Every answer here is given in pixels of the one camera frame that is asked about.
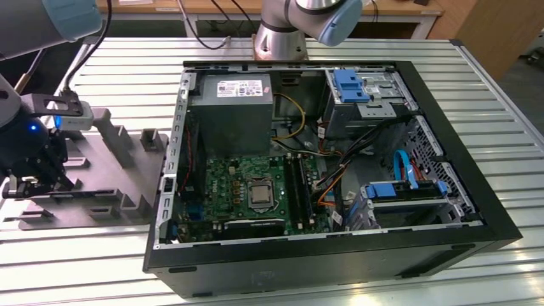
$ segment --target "blue led light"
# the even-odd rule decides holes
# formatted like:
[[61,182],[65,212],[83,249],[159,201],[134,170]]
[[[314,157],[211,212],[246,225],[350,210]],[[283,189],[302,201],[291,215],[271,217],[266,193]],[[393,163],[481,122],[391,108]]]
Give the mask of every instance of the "blue led light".
[[59,116],[54,116],[54,127],[59,129],[61,125],[62,125],[62,118]]

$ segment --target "yellow wire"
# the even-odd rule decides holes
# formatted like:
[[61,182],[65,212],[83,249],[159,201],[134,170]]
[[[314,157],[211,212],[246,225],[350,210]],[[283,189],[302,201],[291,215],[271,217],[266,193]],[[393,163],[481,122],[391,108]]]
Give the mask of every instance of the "yellow wire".
[[283,94],[279,94],[279,93],[273,94],[273,95],[274,96],[281,96],[286,100],[289,100],[290,103],[294,104],[294,106],[298,109],[299,114],[302,116],[302,122],[299,123],[299,127],[293,133],[287,134],[286,136],[271,137],[271,140],[283,140],[283,139],[287,139],[287,138],[293,137],[295,134],[298,134],[302,131],[303,125],[306,124],[306,114],[303,113],[303,109],[301,108],[299,104],[289,96],[286,96]]

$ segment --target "ram slot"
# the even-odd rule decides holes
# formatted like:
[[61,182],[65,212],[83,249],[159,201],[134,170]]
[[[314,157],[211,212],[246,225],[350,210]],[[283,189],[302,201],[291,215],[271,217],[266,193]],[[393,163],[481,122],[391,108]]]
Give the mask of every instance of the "ram slot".
[[295,177],[298,184],[295,185],[298,188],[298,193],[301,195],[301,215],[303,218],[305,225],[309,226],[313,224],[313,210],[311,210],[311,201],[310,201],[310,194],[309,194],[309,186],[307,185],[307,179],[306,179],[306,174],[303,171],[303,161],[301,159],[301,156],[298,156],[295,159]]
[[303,167],[298,157],[283,158],[285,188],[289,200],[289,215],[293,228],[301,230],[313,224],[310,195],[303,175]]

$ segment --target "floor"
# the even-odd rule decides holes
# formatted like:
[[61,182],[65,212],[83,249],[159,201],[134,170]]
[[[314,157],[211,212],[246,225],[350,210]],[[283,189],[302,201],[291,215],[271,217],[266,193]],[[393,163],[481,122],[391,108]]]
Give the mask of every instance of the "floor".
[[526,118],[544,134],[544,65],[529,66],[518,59],[498,82]]

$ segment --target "green motherboard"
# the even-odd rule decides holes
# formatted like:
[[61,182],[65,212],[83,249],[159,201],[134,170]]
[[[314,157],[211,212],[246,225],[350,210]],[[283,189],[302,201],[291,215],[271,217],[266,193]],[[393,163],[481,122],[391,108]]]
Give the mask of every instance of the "green motherboard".
[[[205,200],[198,221],[185,223],[191,242],[213,241],[213,223],[243,219],[285,220],[283,235],[329,232],[326,212],[314,214],[311,226],[290,222],[285,157],[237,157],[206,160]],[[301,161],[307,186],[318,180],[313,156]]]

